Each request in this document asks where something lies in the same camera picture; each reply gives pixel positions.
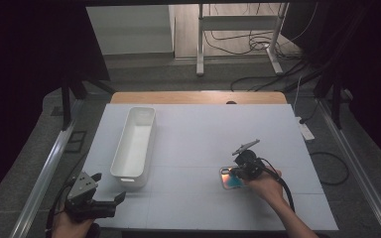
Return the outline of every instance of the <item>gray floor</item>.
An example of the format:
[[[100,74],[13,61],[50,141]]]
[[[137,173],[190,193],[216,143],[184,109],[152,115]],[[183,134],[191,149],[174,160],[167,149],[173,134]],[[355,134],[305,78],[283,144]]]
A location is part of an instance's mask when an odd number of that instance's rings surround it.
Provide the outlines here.
[[[244,76],[269,76],[273,70],[267,58],[256,59],[210,59],[206,62],[204,77],[195,75],[194,60],[173,60],[169,57],[151,56],[108,58],[107,66],[111,81],[107,84],[120,91],[159,91],[159,90],[228,90],[229,83]],[[284,70],[295,61],[284,61]],[[298,75],[275,83],[266,90],[281,90],[297,81]],[[236,84],[236,89],[248,89],[255,84],[263,84],[271,79],[252,79]],[[301,87],[296,105],[297,114],[309,116],[316,106],[312,95],[315,82]],[[80,153],[64,153],[48,192],[40,206],[28,237],[43,237],[49,207],[70,169],[91,145],[99,119],[110,95],[92,85],[86,86],[89,95],[81,109],[80,119],[74,131],[86,131],[84,145]],[[286,95],[289,103],[294,103],[296,92]],[[55,91],[44,99],[44,110],[29,141],[11,171],[0,185],[0,237],[8,237],[30,194],[34,182],[55,142],[62,125],[62,117],[52,115],[55,107],[61,107],[61,94]],[[381,194],[381,151],[358,125],[347,104],[341,107],[341,123],[352,148],[361,159],[361,163],[374,185]],[[316,139],[308,143],[310,152],[331,152],[342,157],[335,139],[320,113],[307,122]],[[314,157],[314,165],[319,178],[327,181],[340,179],[341,164],[327,157]],[[348,181],[339,186],[324,185],[326,197],[339,227],[339,231],[322,232],[330,237],[381,237],[381,226],[365,199],[356,179],[351,175]],[[119,237],[120,232],[103,229],[100,237]]]

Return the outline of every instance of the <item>black cable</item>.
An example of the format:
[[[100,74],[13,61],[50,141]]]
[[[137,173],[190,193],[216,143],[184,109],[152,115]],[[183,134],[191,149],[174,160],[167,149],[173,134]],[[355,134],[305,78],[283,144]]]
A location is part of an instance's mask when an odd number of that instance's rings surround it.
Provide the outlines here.
[[[82,159],[85,158],[86,155],[88,155],[88,151],[86,151],[80,158],[79,160],[75,163],[75,165],[73,166],[73,168],[69,171],[69,173],[67,174],[66,178],[64,179],[63,181],[63,186],[61,187],[61,189],[58,191],[58,194],[54,200],[54,203],[52,204],[52,207],[51,209],[49,210],[49,214],[48,214],[48,220],[46,222],[46,230],[45,230],[45,234],[46,234],[46,238],[52,238],[52,232],[53,232],[53,227],[54,227],[54,219],[55,219],[55,215],[57,214],[60,214],[62,211],[59,211],[59,212],[55,212],[56,209],[57,209],[57,206],[58,206],[58,203],[60,203],[60,198],[62,196],[62,194],[64,193],[64,191],[70,187],[70,186],[73,186],[74,182],[75,182],[75,179],[74,178],[70,178],[72,172],[75,170],[75,168],[79,165],[79,163],[82,161]]]
[[[270,85],[272,85],[272,84],[274,84],[274,83],[276,83],[276,82],[282,80],[283,78],[285,78],[285,77],[287,77],[287,76],[293,75],[293,74],[295,74],[295,73],[297,73],[297,72],[303,70],[303,69],[308,65],[308,63],[305,63],[305,64],[302,65],[301,68],[298,68],[297,70],[292,71],[292,70],[293,70],[294,68],[296,68],[296,66],[298,66],[299,63],[301,63],[301,62],[303,62],[303,60],[299,61],[295,66],[293,66],[293,67],[288,71],[288,73],[285,73],[285,74],[279,76],[277,79],[275,79],[275,80],[273,80],[273,81],[271,81],[271,82],[262,84],[262,85],[255,85],[255,86],[253,86],[251,89],[254,89],[254,91],[259,91],[259,90],[261,90],[262,88],[267,87],[267,86],[270,86]]]
[[[303,54],[301,54],[300,56],[285,55],[281,49],[281,44],[279,44],[278,42],[276,43],[275,52],[276,52],[277,58],[282,60],[302,60],[305,57],[305,55]]]
[[[260,6],[261,4],[259,3],[258,4],[258,8],[256,10],[256,15],[258,15],[259,13],[259,9],[260,9]],[[215,12],[216,14],[218,15],[218,9],[216,8],[216,4],[214,4],[214,9],[215,9]],[[211,6],[210,4],[208,5],[208,12],[209,12],[209,16],[211,15]],[[228,51],[224,48],[220,48],[220,47],[216,47],[214,45],[212,45],[208,39],[207,39],[207,36],[206,36],[206,33],[203,32],[204,34],[204,37],[205,37],[205,40],[206,40],[206,43],[210,46],[210,47],[213,47],[217,50],[220,50],[220,51],[223,51],[223,52],[226,52],[226,53],[229,53],[229,54],[232,54],[232,55],[238,55],[238,56],[242,56],[242,55],[246,55],[246,54],[249,54],[253,51],[262,51],[262,50],[265,50],[267,47],[264,46],[264,44],[270,44],[270,42],[257,42],[257,41],[254,41],[254,39],[257,39],[257,38],[263,38],[263,39],[267,39],[267,40],[271,40],[270,38],[266,38],[266,37],[259,37],[260,35],[265,35],[265,34],[270,34],[270,33],[273,33],[273,32],[265,32],[265,33],[257,33],[257,34],[252,34],[252,31],[249,32],[248,35],[241,35],[241,36],[235,36],[235,37],[228,37],[228,38],[217,38],[214,34],[213,34],[213,31],[210,31],[211,32],[211,36],[216,39],[216,40],[219,40],[219,41],[222,41],[222,40],[230,40],[230,39],[237,39],[237,38],[243,38],[243,37],[249,37],[249,51],[247,52],[244,52],[244,53],[234,53],[234,52],[231,52],[231,51]],[[257,48],[258,45],[262,44],[262,48],[259,49]]]
[[[266,161],[268,163],[268,165],[271,166],[271,164],[267,160],[265,160],[265,159],[261,159],[261,160]],[[248,163],[252,164],[252,166],[255,166],[257,168],[262,169],[262,171],[264,171],[264,172],[268,173],[269,175],[271,175],[284,188],[284,190],[286,191],[287,199],[289,200],[290,207],[292,208],[292,210],[294,212],[296,212],[295,205],[293,203],[292,193],[290,192],[290,188],[286,184],[286,182],[280,177],[280,175],[278,175],[277,171],[275,171],[275,169],[272,166],[271,166],[271,168],[273,168],[274,171],[271,171],[271,170],[265,168],[265,166],[261,167],[261,166],[259,166],[256,163],[252,163],[252,162],[248,162]]]
[[[328,182],[328,181],[319,180],[320,183],[325,184],[325,185],[340,185],[340,184],[343,184],[344,182],[346,182],[348,180],[348,177],[349,177],[348,165],[345,163],[345,161],[342,160],[342,158],[338,157],[337,155],[335,155],[333,153],[329,153],[329,152],[314,152],[314,153],[310,153],[309,155],[311,157],[316,156],[316,155],[331,156],[331,157],[339,160],[345,167],[345,177],[342,180],[337,181],[337,182]]]
[[[294,73],[298,72],[299,70],[295,71],[295,72],[292,72],[292,70],[294,70],[297,66],[299,66],[303,61],[300,60],[298,63],[296,63],[292,68],[290,68],[287,72],[285,72],[283,75],[280,75],[280,76],[247,76],[247,77],[241,77],[241,78],[238,78],[238,79],[235,79],[234,81],[232,81],[230,83],[230,91],[234,91],[233,89],[233,85],[236,84],[237,82],[239,81],[243,81],[243,80],[247,80],[247,79],[265,79],[265,78],[276,78],[274,81],[272,82],[269,82],[267,83],[266,85],[261,85],[261,88],[262,87],[265,87],[265,86],[268,86],[268,85],[271,85],[273,83],[275,83],[276,81],[279,81],[281,80],[282,78],[286,77],[286,76],[290,76],[290,75],[293,75]],[[255,85],[253,86],[252,88],[248,89],[247,91],[250,91],[252,90],[253,88],[255,87],[258,87],[259,85]]]
[[[317,112],[318,106],[319,106],[319,100],[317,99],[317,105],[315,106],[314,112],[312,112],[311,116],[309,116],[308,118],[300,119],[299,123],[305,124],[307,121],[311,120],[314,117],[315,113]]]
[[[263,159],[263,158],[261,158],[261,161],[265,161],[271,168],[272,168],[272,170],[275,172],[275,174],[278,174],[278,172],[275,170],[275,168],[271,165],[271,163],[269,163],[269,161],[267,161],[267,160],[265,160],[265,159]]]
[[[282,5],[283,3],[280,3],[280,7],[278,8],[278,13],[277,14],[280,14],[280,11],[281,11],[281,5]]]
[[[223,52],[232,54],[232,55],[237,55],[237,56],[246,55],[246,54],[252,52],[252,50],[249,50],[249,51],[244,52],[244,53],[234,53],[234,52],[230,52],[230,51],[228,51],[228,50],[226,50],[226,49],[223,49],[223,48],[220,48],[220,47],[213,46],[213,45],[208,41],[208,38],[206,37],[206,33],[205,33],[205,32],[203,32],[203,35],[205,36],[206,43],[207,43],[210,47],[215,48],[215,49],[217,49],[217,50],[220,50],[220,51],[223,51]]]
[[[272,14],[275,14],[274,11],[273,11],[272,8],[271,8],[271,5],[270,5],[269,3],[267,3],[267,4],[268,4],[268,7],[270,8]]]
[[[218,38],[218,37],[215,37],[211,31],[211,35],[214,39],[216,40],[219,40],[219,41],[223,41],[223,40],[231,40],[231,39],[237,39],[237,38],[244,38],[244,37],[249,37],[249,36],[260,36],[260,35],[266,35],[266,34],[271,34],[273,32],[264,32],[264,33],[255,33],[255,34],[252,34],[252,35],[249,35],[249,34],[246,34],[246,35],[240,35],[240,36],[235,36],[235,37],[227,37],[227,38]]]
[[[246,3],[246,10],[243,12],[242,15],[244,15],[247,11],[249,10],[249,14],[250,14],[250,7],[249,7],[249,3]]]
[[[278,174],[275,174],[274,172],[272,172],[271,170],[268,170],[266,168],[263,168],[262,169],[264,172],[270,174],[283,188],[284,188],[284,191],[286,192],[286,195],[287,195],[287,198],[289,199],[289,204],[290,204],[290,207],[292,208],[292,210],[294,212],[296,212],[296,209],[295,209],[295,204],[293,203],[293,197],[292,197],[292,193],[290,192],[290,188],[289,186],[286,184],[286,182],[278,175]]]

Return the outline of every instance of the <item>wooden board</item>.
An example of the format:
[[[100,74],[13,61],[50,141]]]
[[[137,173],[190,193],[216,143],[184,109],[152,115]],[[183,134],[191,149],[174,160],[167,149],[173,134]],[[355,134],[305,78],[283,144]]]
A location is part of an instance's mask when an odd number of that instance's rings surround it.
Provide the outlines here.
[[[158,91],[116,92],[110,103],[143,104],[287,104],[281,92]]]

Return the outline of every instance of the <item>metal frame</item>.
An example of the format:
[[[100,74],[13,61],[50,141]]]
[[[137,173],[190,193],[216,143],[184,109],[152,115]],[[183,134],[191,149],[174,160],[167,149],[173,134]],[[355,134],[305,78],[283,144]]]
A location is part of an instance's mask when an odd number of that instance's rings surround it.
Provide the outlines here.
[[[40,204],[42,203],[43,197],[45,196],[46,190],[49,187],[49,183],[52,180],[52,176],[58,166],[62,153],[64,152],[64,147],[69,140],[70,134],[72,133],[73,127],[76,123],[76,118],[79,115],[79,111],[82,107],[83,101],[76,100],[72,106],[72,120],[66,127],[66,130],[60,131],[54,146],[42,168],[42,171],[37,178],[37,181],[18,217],[17,222],[11,232],[10,237],[26,237],[30,227],[33,223],[34,217],[37,214]]]
[[[348,140],[346,139],[342,130],[338,129],[335,124],[332,122],[330,116],[331,112],[325,103],[319,101],[319,108],[323,118],[326,121],[327,126],[329,127],[333,137],[336,139],[336,142],[346,158],[347,165],[349,166],[351,172],[356,178],[358,185],[364,193],[367,201],[370,204],[377,220],[381,225],[381,196],[379,192],[374,187],[372,181],[367,176],[366,171],[360,164],[357,155],[349,145]]]
[[[205,16],[203,17],[203,4],[199,4],[196,75],[203,75],[203,31],[250,31],[250,30],[274,30],[271,44],[267,48],[267,54],[272,67],[277,75],[283,74],[277,61],[275,45],[283,26],[284,16],[288,3],[284,3],[276,16]]]

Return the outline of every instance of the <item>small white box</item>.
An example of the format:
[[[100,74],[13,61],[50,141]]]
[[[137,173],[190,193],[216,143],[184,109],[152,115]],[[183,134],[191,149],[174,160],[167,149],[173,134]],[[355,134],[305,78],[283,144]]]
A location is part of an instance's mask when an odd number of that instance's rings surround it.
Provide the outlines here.
[[[147,183],[156,134],[156,110],[133,107],[129,110],[110,172],[125,187]]]

